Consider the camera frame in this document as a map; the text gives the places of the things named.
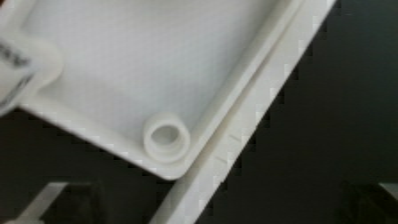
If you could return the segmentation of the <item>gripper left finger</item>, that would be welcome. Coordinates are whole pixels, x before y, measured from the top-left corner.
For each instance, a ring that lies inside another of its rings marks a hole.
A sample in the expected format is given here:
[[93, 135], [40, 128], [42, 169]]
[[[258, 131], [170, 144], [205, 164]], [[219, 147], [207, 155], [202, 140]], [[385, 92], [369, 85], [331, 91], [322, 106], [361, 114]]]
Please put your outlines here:
[[6, 224], [107, 224], [100, 186], [91, 182], [51, 182]]

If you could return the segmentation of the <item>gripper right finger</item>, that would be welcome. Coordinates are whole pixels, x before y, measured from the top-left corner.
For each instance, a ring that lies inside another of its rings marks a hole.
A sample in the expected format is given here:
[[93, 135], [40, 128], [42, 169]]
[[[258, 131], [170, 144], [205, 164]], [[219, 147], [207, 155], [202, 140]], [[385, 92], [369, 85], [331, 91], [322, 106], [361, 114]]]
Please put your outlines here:
[[337, 224], [398, 224], [398, 199], [379, 184], [344, 183]]

